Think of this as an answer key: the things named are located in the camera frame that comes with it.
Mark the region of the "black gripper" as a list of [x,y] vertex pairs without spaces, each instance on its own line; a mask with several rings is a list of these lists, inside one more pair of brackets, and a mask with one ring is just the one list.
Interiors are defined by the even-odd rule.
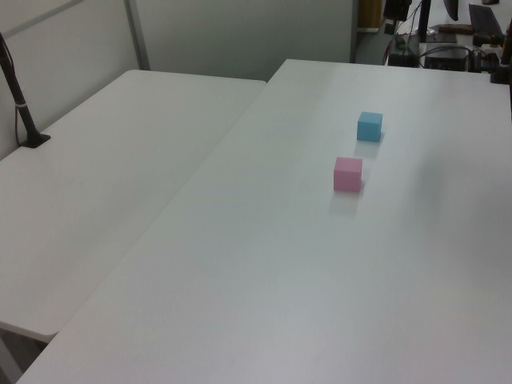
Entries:
[[407,18],[411,0],[386,0],[383,16],[385,18]]

